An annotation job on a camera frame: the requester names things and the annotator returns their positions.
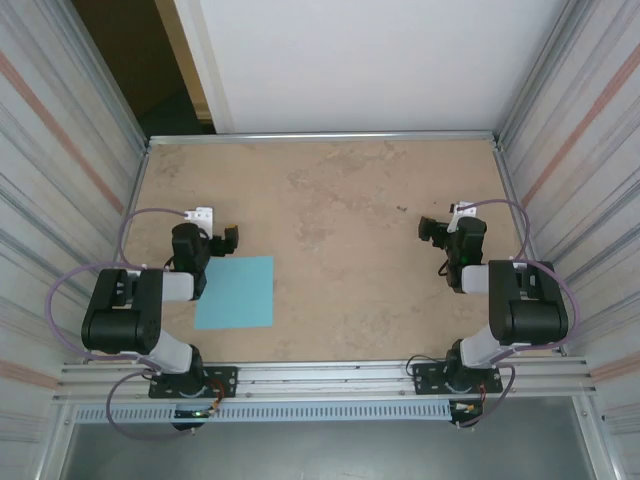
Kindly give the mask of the small controller board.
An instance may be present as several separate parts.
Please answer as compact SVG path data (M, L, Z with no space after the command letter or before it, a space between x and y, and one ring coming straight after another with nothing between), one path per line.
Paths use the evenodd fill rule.
M481 400L461 400L449 402L452 421L465 422L484 412L484 402Z
M173 418L175 420L190 420L194 422L203 422L206 419L213 418L219 412L216 407L200 410L176 409Z

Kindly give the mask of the long aluminium mounting rail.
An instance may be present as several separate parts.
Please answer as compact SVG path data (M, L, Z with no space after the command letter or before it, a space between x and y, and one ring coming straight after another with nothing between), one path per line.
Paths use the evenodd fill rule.
M594 396L596 385L580 357L519 356L513 369L502 366L503 385L511 377L511 397ZM416 395L404 360L349 362L244 362L223 388L235 402L405 400ZM104 400L116 381L138 373L139 365L94 362L62 369L54 391L56 403Z

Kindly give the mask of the light blue paper sheet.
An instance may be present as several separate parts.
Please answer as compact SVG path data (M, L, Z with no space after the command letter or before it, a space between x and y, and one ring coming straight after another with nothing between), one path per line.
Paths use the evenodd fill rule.
M273 325L274 259L213 258L207 285L196 301L196 330L263 328Z

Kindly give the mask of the grey metal bottom panel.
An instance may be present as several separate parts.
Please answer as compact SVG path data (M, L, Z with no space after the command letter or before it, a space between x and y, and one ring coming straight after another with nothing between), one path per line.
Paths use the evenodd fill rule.
M443 422L209 425L173 441L76 429L62 480L595 480L573 435Z

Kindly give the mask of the aluminium table edge rail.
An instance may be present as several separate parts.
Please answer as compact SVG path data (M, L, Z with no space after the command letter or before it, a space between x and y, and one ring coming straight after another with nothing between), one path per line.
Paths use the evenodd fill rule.
M321 132L321 133L249 133L215 135L151 136L149 146L199 144L320 143L358 141L494 141L491 131L393 131L393 132Z

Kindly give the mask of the aluminium corner post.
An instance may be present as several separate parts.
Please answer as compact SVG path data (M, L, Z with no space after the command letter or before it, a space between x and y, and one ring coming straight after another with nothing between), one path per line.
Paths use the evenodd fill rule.
M127 141L134 149L146 153L147 137L71 0L46 0L46 3L54 19L60 22L63 35L79 55L90 83L97 90Z
M594 0L564 0L560 13L539 48L531 68L521 82L520 89L509 101L502 117L493 130L497 149L503 150L505 143L521 124L526 112L538 96L546 78L560 59L585 12Z

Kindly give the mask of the aluminium table side rail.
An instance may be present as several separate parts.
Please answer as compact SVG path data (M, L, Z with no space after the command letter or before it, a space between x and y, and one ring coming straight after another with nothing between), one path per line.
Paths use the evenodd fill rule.
M127 268L136 269L136 266L130 265L126 260L122 261L123 238L137 205L148 157L149 151L143 154L129 202L116 230L116 252L113 259L95 267L99 273L98 280L81 330L83 344L89 351L88 357L93 360L104 355L107 359L128 359L130 355L121 353L120 350L137 353L139 346L148 352L145 326L137 327L140 319L145 321L145 316L137 310L131 312L126 309L127 302L136 302L137 296L134 281L128 277Z
M531 243L530 221L528 220L529 218L528 214L526 213L526 210L521 205L521 202L518 199L518 196L515 191L515 187L513 186L511 175L507 168L506 156L502 148L500 147L500 145L498 145L497 141L494 142L492 152L493 152L493 156L496 161L497 169L501 178L501 182L505 192L505 197L510 202L508 203L508 206L511 210L513 222L518 233L518 238L520 239L521 247L524 248L525 253L522 254L522 258L527 259L527 261L535 261L541 264L541 261L539 261L536 257L535 248ZM547 277L549 277L550 280L553 281L553 284L559 288L560 298L562 300L562 304L564 305L564 300L565 300L564 293L566 292L563 289L563 284L558 283L557 281L558 279L556 278L557 275L550 276L548 273L546 275ZM565 356L566 353L564 353L564 347L562 345L564 345L564 343L566 343L568 339L569 339L569 336L567 335L566 338L558 342L549 343L547 345L526 347L521 351L525 352L525 351L543 351L543 350L551 351L552 350L554 352L555 351L560 352L561 355Z

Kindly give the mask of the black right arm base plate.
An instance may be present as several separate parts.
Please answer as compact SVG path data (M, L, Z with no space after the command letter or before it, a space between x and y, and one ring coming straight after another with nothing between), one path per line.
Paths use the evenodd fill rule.
M501 393L501 375L496 368L471 369L445 363L417 363L411 366L417 395L479 395Z

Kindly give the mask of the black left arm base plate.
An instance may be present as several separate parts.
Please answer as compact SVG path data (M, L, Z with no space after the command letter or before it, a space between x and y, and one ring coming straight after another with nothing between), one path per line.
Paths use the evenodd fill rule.
M238 368L205 367L202 374L162 374L151 381L151 399L216 399L236 396Z

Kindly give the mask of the white door frame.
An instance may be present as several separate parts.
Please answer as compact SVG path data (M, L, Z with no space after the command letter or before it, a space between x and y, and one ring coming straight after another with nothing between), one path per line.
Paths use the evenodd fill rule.
M154 0L196 117L218 134L236 132L213 43L204 0Z

